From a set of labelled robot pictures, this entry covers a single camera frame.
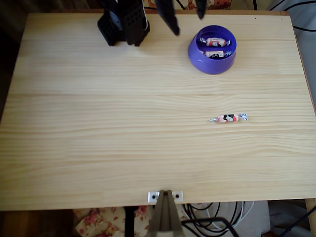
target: white cable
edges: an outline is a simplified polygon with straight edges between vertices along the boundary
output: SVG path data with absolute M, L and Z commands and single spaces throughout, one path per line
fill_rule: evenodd
M 191 218 L 187 215 L 187 212 L 184 210 L 183 206 L 180 205 L 180 207 L 181 207 L 181 209 L 182 209 L 182 212 L 184 212 L 185 216 L 186 216 L 189 220 L 191 220 Z
M 242 217 L 242 219 L 240 221 L 242 221 L 243 219 L 245 219 L 245 217 L 248 215 L 248 213 L 251 211 L 251 209 L 253 208 L 253 205 L 255 204 L 255 201 L 252 201 L 251 207 L 249 208 L 249 210 L 246 212 L 246 214 Z
M 143 3 L 144 15 L 145 15 L 145 18 L 146 18 L 146 28 L 144 29 L 144 31 L 145 31 L 145 30 L 147 30 L 147 28 L 148 28 L 148 20 L 147 20 L 147 16 L 146 16 L 145 6 L 144 6 L 144 1 L 143 1 L 143 0 L 142 0 L 142 3 Z
M 241 205 L 240 216 L 239 216 L 238 221 L 236 222 L 236 224 L 232 225 L 233 228 L 237 227 L 238 224 L 239 224 L 240 222 L 242 222 L 243 219 L 245 219 L 245 217 L 249 214 L 249 212 L 250 212 L 251 209 L 253 208 L 253 205 L 255 204 L 255 201 L 252 201 L 252 204 L 251 204 L 250 208 L 248 209 L 248 211 L 246 212 L 246 214 L 243 216 L 243 206 L 244 206 L 244 203 L 245 203 L 244 201 L 241 202 L 242 205 Z M 182 211 L 184 212 L 184 214 L 186 215 L 186 217 L 187 217 L 188 219 L 190 219 L 190 217 L 187 215 L 186 211 L 184 210 L 183 206 L 181 206 L 181 208 L 182 208 Z M 206 213 L 207 213 L 208 218 L 211 218 L 208 209 L 206 209 Z M 212 224 L 213 224 L 213 225 L 215 226 L 215 228 L 216 228 L 216 229 L 212 229 L 212 231 L 218 231 L 218 230 L 220 230 L 220 231 L 222 231 L 222 232 L 223 232 L 223 231 L 226 231 L 225 229 L 220 228 L 219 226 L 217 226 L 214 222 L 213 222 Z
M 240 214 L 240 216 L 239 216 L 239 218 L 238 218 L 238 221 L 236 222 L 236 224 L 234 224 L 234 225 L 232 225 L 232 227 L 233 228 L 235 228 L 241 221 L 242 221 L 242 215 L 243 215 L 243 201 L 242 201 L 242 205 L 241 205 L 241 214 Z M 221 230 L 221 231 L 224 231 L 226 228 L 220 228 L 220 227 L 218 227 L 214 222 L 213 222 L 213 225 L 217 228 L 217 230 Z

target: metal bracket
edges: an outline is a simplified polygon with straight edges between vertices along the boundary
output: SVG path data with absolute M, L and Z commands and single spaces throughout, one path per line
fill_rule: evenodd
M 149 223 L 146 237 L 184 237 L 177 207 L 174 203 L 175 198 L 181 198 L 182 191 L 171 192 L 171 190 L 159 192 L 149 192 L 149 200 L 155 200 L 156 205 Z
M 148 192 L 148 203 L 156 203 L 158 201 L 160 192 Z M 175 202 L 183 201 L 183 191 L 172 191 L 172 196 Z

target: candy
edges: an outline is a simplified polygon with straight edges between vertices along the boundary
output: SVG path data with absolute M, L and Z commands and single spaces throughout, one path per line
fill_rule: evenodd
M 199 38 L 198 40 L 202 43 L 205 43 L 206 46 L 214 46 L 214 47 L 224 47 L 225 45 L 228 46 L 231 44 L 230 40 L 226 41 L 221 38 L 207 38 L 207 39 Z
M 235 122 L 241 120 L 248 120 L 247 114 L 233 114 L 233 115 L 220 115 L 217 118 L 211 118 L 211 122 Z
M 228 56 L 230 56 L 232 54 L 232 52 L 227 51 L 207 51 L 207 52 L 203 52 L 200 51 L 204 56 L 208 57 L 208 58 L 227 58 Z

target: purple bowl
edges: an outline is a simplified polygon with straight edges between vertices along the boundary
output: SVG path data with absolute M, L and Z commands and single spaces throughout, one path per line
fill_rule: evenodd
M 231 44 L 224 47 L 210 47 L 197 41 L 199 38 L 223 38 L 230 40 Z M 237 42 L 232 32 L 222 26 L 207 26 L 200 30 L 189 45 L 188 55 L 191 63 L 200 71 L 207 74 L 220 74 L 228 70 L 234 63 Z M 227 58 L 212 59 L 204 56 L 201 51 L 230 51 L 232 54 Z

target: wooden table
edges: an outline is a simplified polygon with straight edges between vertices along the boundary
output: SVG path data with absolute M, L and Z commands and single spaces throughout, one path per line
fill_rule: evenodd
M 141 205 L 161 189 L 315 202 L 316 118 L 290 17 L 226 13 L 178 15 L 179 37 L 149 14 L 140 47 L 109 47 L 101 14 L 30 14 L 0 126 L 0 210 Z M 210 24 L 237 39 L 214 76 L 187 56 Z

